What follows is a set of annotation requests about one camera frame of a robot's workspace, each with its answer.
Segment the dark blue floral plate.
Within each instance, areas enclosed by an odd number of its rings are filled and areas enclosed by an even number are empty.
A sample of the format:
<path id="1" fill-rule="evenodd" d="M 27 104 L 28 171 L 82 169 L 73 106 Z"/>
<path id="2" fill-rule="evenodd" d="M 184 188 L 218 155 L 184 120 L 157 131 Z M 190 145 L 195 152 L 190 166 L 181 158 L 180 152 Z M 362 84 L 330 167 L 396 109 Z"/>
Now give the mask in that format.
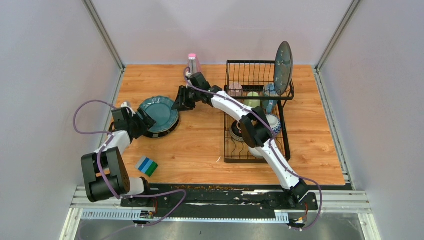
<path id="1" fill-rule="evenodd" d="M 277 50 L 274 62 L 274 87 L 279 96 L 282 96 L 292 81 L 293 53 L 287 41 L 283 41 Z"/>

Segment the red patterned bowl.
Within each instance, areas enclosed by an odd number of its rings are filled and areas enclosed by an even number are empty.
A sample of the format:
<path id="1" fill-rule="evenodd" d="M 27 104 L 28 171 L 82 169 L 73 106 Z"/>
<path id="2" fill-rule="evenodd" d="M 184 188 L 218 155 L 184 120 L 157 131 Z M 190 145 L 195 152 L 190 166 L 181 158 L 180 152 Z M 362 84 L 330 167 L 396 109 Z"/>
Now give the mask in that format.
<path id="1" fill-rule="evenodd" d="M 282 129 L 281 120 L 274 114 L 267 114 L 266 119 L 273 132 L 278 135 Z"/>

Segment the green handled cream mug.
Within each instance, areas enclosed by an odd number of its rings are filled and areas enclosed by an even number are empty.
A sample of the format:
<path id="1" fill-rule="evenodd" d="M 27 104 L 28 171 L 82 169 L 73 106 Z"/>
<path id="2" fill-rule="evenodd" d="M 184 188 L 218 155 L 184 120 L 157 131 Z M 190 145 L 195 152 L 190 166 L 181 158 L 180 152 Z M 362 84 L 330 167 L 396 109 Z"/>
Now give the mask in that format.
<path id="1" fill-rule="evenodd" d="M 259 96 L 260 96 L 260 94 L 258 92 L 254 92 L 254 91 L 249 92 L 247 94 L 248 99 L 245 99 L 243 101 L 244 105 L 251 107 L 251 108 L 260 107 L 261 106 L 261 100 L 256 99 L 256 97 L 259 97 Z"/>

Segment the black wire dish rack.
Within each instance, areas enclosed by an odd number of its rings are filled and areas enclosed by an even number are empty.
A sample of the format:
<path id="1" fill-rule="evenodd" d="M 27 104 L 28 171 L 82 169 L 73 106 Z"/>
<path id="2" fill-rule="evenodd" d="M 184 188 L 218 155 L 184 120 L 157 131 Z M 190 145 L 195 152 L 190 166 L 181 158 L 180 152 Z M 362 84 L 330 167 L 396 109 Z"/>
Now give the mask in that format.
<path id="1" fill-rule="evenodd" d="M 234 99 L 243 102 L 248 99 L 247 94 L 249 92 L 257 92 L 260 97 L 254 97 L 254 99 L 265 100 L 263 89 L 264 86 L 274 82 L 274 66 L 273 60 L 228 60 L 226 62 L 224 90 L 229 94 L 229 85 L 237 82 L 242 85 L 243 94 L 233 97 Z M 281 121 L 281 131 L 277 134 L 275 141 L 287 160 L 291 158 L 291 150 L 283 109 L 287 101 L 293 100 L 294 96 L 294 84 L 291 82 L 283 95 L 274 98 L 278 102 L 272 111 L 272 114 L 276 115 Z M 229 164 L 265 164 L 264 159 L 258 159 L 250 154 L 248 146 L 244 142 L 238 142 L 231 138 L 230 128 L 234 121 L 232 117 L 224 114 L 224 162 Z"/>

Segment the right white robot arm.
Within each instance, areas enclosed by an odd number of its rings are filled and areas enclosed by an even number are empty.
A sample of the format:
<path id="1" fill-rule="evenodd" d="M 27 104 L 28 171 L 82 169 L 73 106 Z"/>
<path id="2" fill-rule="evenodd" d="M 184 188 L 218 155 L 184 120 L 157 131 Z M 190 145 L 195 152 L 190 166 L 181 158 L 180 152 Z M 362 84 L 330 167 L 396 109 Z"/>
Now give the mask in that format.
<path id="1" fill-rule="evenodd" d="M 220 87 L 210 86 L 201 72 L 191 75 L 185 85 L 179 86 L 172 109 L 178 112 L 191 111 L 197 102 L 218 109 L 239 123 L 243 141 L 258 151 L 274 171 L 281 187 L 289 191 L 285 201 L 290 208 L 298 209 L 305 203 L 308 186 L 281 153 L 275 141 L 276 134 L 260 107 L 247 106 Z"/>

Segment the teal plate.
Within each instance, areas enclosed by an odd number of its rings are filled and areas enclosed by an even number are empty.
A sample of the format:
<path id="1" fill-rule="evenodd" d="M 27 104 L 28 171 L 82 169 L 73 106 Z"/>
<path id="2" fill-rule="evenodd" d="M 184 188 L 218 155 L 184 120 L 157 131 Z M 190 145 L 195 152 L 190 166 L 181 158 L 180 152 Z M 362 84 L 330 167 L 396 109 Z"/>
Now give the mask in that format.
<path id="1" fill-rule="evenodd" d="M 180 118 L 179 112 L 172 110 L 173 105 L 171 98 L 161 95 L 147 98 L 139 105 L 156 122 L 149 132 L 161 133 L 172 128 Z"/>

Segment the blue mug yellow inside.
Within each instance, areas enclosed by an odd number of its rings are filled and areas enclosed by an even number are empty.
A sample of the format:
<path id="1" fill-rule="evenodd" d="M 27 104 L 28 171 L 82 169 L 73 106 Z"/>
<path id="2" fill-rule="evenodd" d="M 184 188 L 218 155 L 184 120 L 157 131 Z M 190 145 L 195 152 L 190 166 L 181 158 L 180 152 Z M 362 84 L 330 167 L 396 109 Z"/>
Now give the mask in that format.
<path id="1" fill-rule="evenodd" d="M 273 109 L 278 104 L 278 100 L 271 98 L 279 96 L 276 92 L 275 85 L 273 83 L 265 85 L 262 91 L 262 95 L 266 97 L 266 99 L 263 99 L 261 102 L 262 108 L 265 110 L 266 114 L 272 114 Z"/>

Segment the pink metronome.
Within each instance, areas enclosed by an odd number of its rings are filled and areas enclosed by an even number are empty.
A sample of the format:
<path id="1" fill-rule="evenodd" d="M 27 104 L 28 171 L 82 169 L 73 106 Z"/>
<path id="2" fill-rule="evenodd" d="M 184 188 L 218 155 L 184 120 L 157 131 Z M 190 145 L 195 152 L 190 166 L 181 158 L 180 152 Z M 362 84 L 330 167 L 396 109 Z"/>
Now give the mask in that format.
<path id="1" fill-rule="evenodd" d="M 195 53 L 189 53 L 188 54 L 187 66 L 190 69 L 190 71 L 189 71 L 190 75 L 202 72 L 202 66 L 200 64 L 198 56 Z"/>

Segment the black bottom plate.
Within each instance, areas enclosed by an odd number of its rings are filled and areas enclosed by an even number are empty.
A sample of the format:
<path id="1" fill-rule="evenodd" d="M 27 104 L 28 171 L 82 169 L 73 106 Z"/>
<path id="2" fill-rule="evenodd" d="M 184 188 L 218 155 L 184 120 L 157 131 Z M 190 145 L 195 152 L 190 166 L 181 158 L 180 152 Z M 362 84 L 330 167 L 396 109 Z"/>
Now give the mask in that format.
<path id="1" fill-rule="evenodd" d="M 178 115 L 175 123 L 173 123 L 168 130 L 165 130 L 162 132 L 156 132 L 156 133 L 147 131 L 145 134 L 143 134 L 143 136 L 150 139 L 159 139 L 159 138 L 165 137 L 176 130 L 177 126 L 179 125 L 179 122 L 180 122 L 180 116 Z"/>

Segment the white patterned bowl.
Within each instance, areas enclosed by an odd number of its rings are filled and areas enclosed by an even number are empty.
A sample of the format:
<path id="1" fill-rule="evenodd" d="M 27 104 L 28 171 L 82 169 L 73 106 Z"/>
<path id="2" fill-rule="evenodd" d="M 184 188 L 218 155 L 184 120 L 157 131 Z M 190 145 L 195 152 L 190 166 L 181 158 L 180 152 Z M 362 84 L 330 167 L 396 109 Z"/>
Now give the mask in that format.
<path id="1" fill-rule="evenodd" d="M 248 151 L 250 152 L 250 154 L 252 156 L 254 156 L 257 159 L 263 159 L 264 158 L 262 156 L 262 154 L 258 150 L 256 150 L 255 148 L 248 147 Z"/>

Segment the black gold patterned bowl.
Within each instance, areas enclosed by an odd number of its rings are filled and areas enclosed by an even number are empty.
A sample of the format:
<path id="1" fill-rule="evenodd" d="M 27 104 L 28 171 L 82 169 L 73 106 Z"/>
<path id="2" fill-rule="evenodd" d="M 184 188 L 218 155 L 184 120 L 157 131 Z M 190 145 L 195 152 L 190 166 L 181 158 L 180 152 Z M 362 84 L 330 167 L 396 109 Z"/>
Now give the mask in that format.
<path id="1" fill-rule="evenodd" d="M 235 120 L 230 127 L 229 134 L 231 138 L 237 142 L 244 142 L 240 123 Z"/>

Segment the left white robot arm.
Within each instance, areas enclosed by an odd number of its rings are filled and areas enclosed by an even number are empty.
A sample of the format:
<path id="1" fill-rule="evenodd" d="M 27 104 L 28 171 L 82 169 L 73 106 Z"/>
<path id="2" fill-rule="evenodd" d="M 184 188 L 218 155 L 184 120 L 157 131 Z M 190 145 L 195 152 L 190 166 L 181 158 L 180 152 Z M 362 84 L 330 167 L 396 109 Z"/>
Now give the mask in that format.
<path id="1" fill-rule="evenodd" d="M 81 157 L 81 167 L 87 198 L 90 202 L 134 195 L 140 206 L 149 206 L 153 193 L 144 177 L 130 177 L 122 154 L 134 139 L 152 128 L 156 121 L 143 109 L 136 111 L 128 106 L 113 109 L 112 126 L 103 145 Z"/>

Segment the pink mug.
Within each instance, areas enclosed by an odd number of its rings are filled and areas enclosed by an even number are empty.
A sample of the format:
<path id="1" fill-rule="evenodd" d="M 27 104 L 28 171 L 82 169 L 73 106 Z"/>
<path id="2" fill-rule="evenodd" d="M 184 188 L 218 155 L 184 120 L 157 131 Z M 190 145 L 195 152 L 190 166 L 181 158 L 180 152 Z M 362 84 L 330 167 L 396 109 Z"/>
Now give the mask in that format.
<path id="1" fill-rule="evenodd" d="M 242 97 L 243 96 L 243 87 L 240 83 L 238 82 L 233 82 L 229 85 L 229 92 L 228 94 L 231 97 Z"/>

